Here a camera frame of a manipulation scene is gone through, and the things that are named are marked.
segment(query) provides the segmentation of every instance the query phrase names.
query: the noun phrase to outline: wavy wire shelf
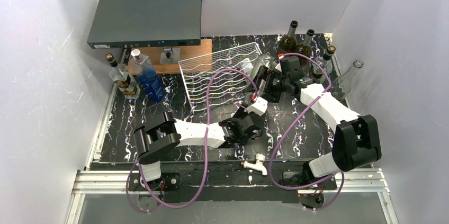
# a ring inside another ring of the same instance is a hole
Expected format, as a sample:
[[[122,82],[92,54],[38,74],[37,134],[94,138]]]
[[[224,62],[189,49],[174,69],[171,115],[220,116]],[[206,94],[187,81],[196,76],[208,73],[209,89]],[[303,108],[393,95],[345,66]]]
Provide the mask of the wavy wire shelf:
[[[193,112],[206,110],[206,90],[212,76],[225,68],[238,69],[249,74],[249,63],[254,65],[261,55],[257,43],[221,50],[203,56],[179,61],[179,68],[184,81],[187,98]],[[224,73],[212,83],[209,100],[211,106],[240,101],[242,90],[249,84],[242,75]]]

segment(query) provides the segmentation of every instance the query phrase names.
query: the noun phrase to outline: marble tabletop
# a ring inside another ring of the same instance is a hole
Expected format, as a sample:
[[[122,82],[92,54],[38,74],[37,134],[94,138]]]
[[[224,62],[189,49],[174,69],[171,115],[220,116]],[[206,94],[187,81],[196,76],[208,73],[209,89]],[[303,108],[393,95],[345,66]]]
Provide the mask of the marble tabletop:
[[[262,53],[276,55],[276,42],[281,35],[242,35],[209,37],[212,39],[212,52],[236,47],[241,44],[257,42]],[[297,35],[298,42],[303,39]],[[313,37],[313,56],[321,56],[327,48],[323,34]],[[331,73],[331,79],[337,76]],[[205,115],[191,112],[180,74],[159,75],[167,94],[160,103],[149,100],[143,92],[137,100],[127,100],[116,93],[109,117],[107,132],[102,147],[100,163],[127,163],[136,157],[136,148],[132,138],[136,126],[151,119],[157,113],[171,111],[175,118],[189,122],[206,122]],[[251,140],[239,148],[210,149],[210,161],[254,159],[256,153],[269,156],[275,144],[280,140],[291,122],[305,108],[305,105],[294,97],[283,94],[279,103],[269,103],[266,112],[265,129],[261,137]],[[212,122],[218,122],[236,111],[234,103],[223,105],[212,110]],[[333,133],[329,126],[312,110],[290,131],[277,153],[279,160],[305,160],[317,158],[330,152],[333,144]],[[162,161],[189,162],[203,160],[203,146],[183,146],[171,151]]]

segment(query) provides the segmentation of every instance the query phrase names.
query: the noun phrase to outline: dark green wine bottle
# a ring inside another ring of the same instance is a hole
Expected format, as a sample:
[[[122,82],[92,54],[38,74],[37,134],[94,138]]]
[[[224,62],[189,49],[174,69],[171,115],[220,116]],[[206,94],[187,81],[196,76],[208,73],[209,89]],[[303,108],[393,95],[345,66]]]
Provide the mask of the dark green wine bottle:
[[[312,29],[309,29],[306,33],[306,36],[304,37],[304,41],[297,45],[296,52],[305,55],[307,57],[312,56],[312,47],[310,46],[310,42],[312,41],[313,35],[315,34],[315,31]],[[304,58],[299,58],[301,63],[301,68],[304,69],[307,63],[309,61]]]
[[[298,22],[293,20],[290,23],[289,32],[287,35],[282,36],[282,38],[279,40],[279,45],[277,47],[277,54],[282,53],[294,53],[296,52],[296,37],[294,35],[294,32],[296,31],[296,27],[298,27]]]

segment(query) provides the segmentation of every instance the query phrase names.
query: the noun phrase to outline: white faucet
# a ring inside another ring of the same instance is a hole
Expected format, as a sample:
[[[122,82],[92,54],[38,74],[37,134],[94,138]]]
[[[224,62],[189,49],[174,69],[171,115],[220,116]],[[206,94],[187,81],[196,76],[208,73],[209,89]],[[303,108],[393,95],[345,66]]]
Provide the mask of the white faucet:
[[[251,168],[257,171],[261,171],[262,175],[268,175],[268,172],[264,166],[265,155],[256,154],[256,164],[251,164],[248,161],[242,162],[244,168]]]

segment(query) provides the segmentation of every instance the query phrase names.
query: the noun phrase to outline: robotic arm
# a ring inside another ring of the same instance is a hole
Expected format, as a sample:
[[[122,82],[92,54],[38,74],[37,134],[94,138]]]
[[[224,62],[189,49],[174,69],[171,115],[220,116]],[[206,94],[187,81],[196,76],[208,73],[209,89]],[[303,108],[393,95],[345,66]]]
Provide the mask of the robotic arm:
[[[283,92],[296,97],[305,105],[317,96],[321,99],[312,109],[334,131],[332,152],[308,161],[302,173],[291,182],[305,185],[323,176],[339,171],[350,171],[379,160],[382,156],[377,122],[371,115],[360,116],[348,109],[315,79],[304,77],[298,57],[282,57],[274,70],[265,66],[258,69],[254,78],[259,97],[245,101],[235,115],[209,125],[210,147],[244,145],[249,138],[257,137],[263,126],[262,115],[268,102],[279,102]],[[160,178],[160,159],[177,146],[204,145],[206,124],[183,122],[164,112],[134,131],[138,162],[146,181]]]

